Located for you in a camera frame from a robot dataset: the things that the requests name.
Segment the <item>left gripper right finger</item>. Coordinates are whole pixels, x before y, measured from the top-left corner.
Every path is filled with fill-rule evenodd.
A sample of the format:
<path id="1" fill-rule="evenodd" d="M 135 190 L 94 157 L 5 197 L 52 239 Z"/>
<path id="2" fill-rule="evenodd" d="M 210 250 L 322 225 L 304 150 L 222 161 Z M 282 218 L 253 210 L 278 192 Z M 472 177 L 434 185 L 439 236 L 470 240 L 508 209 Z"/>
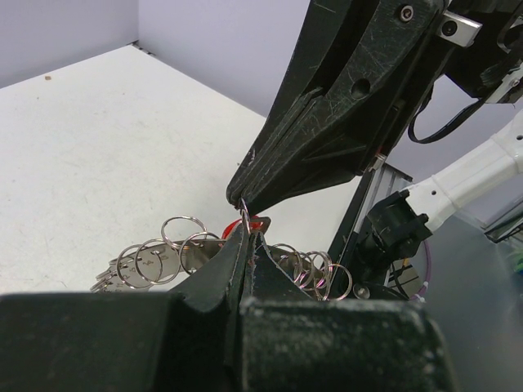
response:
<path id="1" fill-rule="evenodd" d="M 243 391 L 456 391 L 440 329 L 406 301 L 315 301 L 252 239 L 240 303 Z"/>

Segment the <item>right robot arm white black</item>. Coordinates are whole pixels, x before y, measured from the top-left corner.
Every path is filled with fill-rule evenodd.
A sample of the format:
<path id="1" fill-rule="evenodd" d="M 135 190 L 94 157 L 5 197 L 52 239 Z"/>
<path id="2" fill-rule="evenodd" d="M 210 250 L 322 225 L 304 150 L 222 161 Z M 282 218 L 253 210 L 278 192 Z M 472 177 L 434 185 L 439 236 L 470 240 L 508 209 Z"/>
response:
<path id="1" fill-rule="evenodd" d="M 228 202 L 257 214 L 340 185 L 402 135 L 444 139 L 522 94 L 519 1 L 312 1 L 266 122 Z M 456 211 L 522 172 L 522 118 L 364 219 L 347 268 L 357 283 L 413 256 Z"/>

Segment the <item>large metal keyring band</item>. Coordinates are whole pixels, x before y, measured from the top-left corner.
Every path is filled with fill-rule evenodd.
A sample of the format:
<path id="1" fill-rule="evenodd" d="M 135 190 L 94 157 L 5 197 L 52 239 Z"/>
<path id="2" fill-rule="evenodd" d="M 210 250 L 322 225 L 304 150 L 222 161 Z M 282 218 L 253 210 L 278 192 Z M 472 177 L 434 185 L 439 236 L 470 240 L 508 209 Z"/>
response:
<path id="1" fill-rule="evenodd" d="M 173 221 L 189 221 L 198 230 L 182 240 L 173 241 L 166 234 Z M 225 245 L 240 219 L 229 224 L 222 235 L 209 231 L 192 216 L 174 216 L 165 220 L 160 237 L 124 248 L 96 276 L 90 288 L 94 293 L 147 292 L 167 285 L 179 274 L 192 275 L 211 260 Z M 291 281 L 318 301 L 340 301 L 351 293 L 353 278 L 349 270 L 333 262 L 326 252 L 300 252 L 286 243 L 267 248 L 268 256 L 290 277 Z"/>

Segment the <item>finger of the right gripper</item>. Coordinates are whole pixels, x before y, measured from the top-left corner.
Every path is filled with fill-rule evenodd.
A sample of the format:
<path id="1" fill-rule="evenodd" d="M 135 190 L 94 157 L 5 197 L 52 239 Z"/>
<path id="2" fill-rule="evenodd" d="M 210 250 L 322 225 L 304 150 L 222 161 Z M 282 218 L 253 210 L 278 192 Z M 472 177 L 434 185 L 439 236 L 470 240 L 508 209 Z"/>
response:
<path id="1" fill-rule="evenodd" d="M 337 79 L 366 30 L 378 1 L 311 1 L 274 103 L 226 189 L 227 201 L 277 204 L 306 193 L 302 171 L 278 161 L 289 147 L 272 143 Z"/>

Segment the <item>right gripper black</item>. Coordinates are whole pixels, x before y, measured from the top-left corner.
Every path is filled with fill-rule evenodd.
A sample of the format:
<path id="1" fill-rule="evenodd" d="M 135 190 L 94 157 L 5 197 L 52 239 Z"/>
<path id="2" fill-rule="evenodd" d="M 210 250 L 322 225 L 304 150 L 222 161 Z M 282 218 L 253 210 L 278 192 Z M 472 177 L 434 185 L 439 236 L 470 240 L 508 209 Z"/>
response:
<path id="1" fill-rule="evenodd" d="M 314 1 L 305 111 L 272 144 L 305 176 L 307 193 L 362 175 L 413 131 L 436 80 L 446 76 L 471 104 L 422 143 L 440 140 L 488 103 L 522 95 L 519 1 Z M 252 214 L 275 204 L 248 204 Z"/>

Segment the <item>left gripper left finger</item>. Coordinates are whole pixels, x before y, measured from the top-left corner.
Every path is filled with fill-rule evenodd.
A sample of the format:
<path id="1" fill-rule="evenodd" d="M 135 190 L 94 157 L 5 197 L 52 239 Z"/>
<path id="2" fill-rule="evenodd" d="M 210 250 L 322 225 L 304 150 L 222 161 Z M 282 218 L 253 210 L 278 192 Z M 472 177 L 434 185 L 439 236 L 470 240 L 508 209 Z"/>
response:
<path id="1" fill-rule="evenodd" d="M 167 292 L 3 296 L 2 390 L 236 390 L 249 239 L 238 227 L 206 265 Z"/>

